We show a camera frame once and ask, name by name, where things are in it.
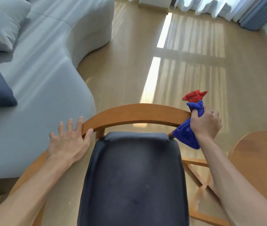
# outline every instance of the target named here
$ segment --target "microfiber cloth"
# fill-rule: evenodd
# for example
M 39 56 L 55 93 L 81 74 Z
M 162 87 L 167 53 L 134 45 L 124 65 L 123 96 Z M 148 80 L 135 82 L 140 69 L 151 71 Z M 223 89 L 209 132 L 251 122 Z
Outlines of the microfiber cloth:
M 202 98 L 206 93 L 206 91 L 200 92 L 199 90 L 196 90 L 188 93 L 183 97 L 183 100 L 189 101 L 187 103 L 187 106 L 189 106 L 190 111 L 193 111 L 194 109 L 198 111 L 198 117 L 201 117 L 204 114 L 204 104 Z M 199 149 L 200 146 L 193 131 L 191 130 L 190 121 L 191 118 L 188 118 L 184 123 L 182 123 L 177 129 L 173 131 L 172 135 L 189 147 Z

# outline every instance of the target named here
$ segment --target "black leather seat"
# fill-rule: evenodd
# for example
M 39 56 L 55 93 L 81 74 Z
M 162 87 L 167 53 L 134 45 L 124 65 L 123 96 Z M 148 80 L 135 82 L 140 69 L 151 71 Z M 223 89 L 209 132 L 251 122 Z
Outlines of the black leather seat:
M 78 226 L 188 226 L 181 153 L 165 133 L 110 132 L 92 153 Z

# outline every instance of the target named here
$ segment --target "hand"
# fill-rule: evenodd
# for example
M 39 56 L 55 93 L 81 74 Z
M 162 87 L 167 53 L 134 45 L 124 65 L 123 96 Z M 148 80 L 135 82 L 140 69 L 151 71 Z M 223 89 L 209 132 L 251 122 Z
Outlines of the hand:
M 214 139 L 222 128 L 219 112 L 211 111 L 211 108 L 204 106 L 204 114 L 198 117 L 198 111 L 195 109 L 191 114 L 190 127 L 197 139 L 210 138 Z
M 70 167 L 73 163 L 80 160 L 87 152 L 93 129 L 89 129 L 82 139 L 81 129 L 83 117 L 78 119 L 76 129 L 73 131 L 73 119 L 67 122 L 67 131 L 64 132 L 63 122 L 58 125 L 58 136 L 50 133 L 50 144 L 48 147 L 49 158 L 63 161 Z

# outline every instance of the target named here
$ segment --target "round wooden tabletop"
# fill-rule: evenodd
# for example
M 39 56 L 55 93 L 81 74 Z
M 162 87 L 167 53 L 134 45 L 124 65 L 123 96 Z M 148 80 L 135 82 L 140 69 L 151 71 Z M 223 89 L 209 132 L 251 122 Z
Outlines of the round wooden tabletop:
M 243 137 L 229 159 L 267 199 L 267 131 L 254 132 Z

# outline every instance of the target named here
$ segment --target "chair frame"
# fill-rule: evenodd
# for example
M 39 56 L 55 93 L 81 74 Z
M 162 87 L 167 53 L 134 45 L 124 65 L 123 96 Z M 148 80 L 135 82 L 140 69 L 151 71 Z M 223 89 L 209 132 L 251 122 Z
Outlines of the chair frame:
M 177 128 L 189 117 L 191 117 L 190 112 L 165 105 L 143 103 L 122 105 L 98 113 L 84 122 L 82 126 L 82 137 L 84 138 L 87 130 L 92 128 L 94 129 L 94 132 L 96 132 L 97 141 L 98 139 L 104 137 L 105 128 L 122 124 L 162 124 Z M 169 137 L 172 139 L 174 138 L 171 133 L 169 134 Z M 45 164 L 47 158 L 48 153 L 45 151 L 29 167 L 27 167 L 25 172 L 12 188 L 9 196 L 12 195 L 23 183 L 30 179 Z M 216 199 L 219 200 L 215 188 L 209 185 L 211 180 L 210 176 L 208 181 L 204 182 L 200 175 L 192 167 L 192 165 L 208 167 L 207 162 L 202 159 L 182 158 L 182 163 L 187 174 L 199 187 L 193 201 L 194 205 L 189 205 L 190 217 L 215 226 L 229 226 L 229 223 L 225 220 L 211 217 L 197 211 L 198 206 L 196 203 L 204 190 L 209 190 L 212 194 L 214 194 Z M 44 209 L 45 204 L 40 209 L 33 226 L 41 226 Z

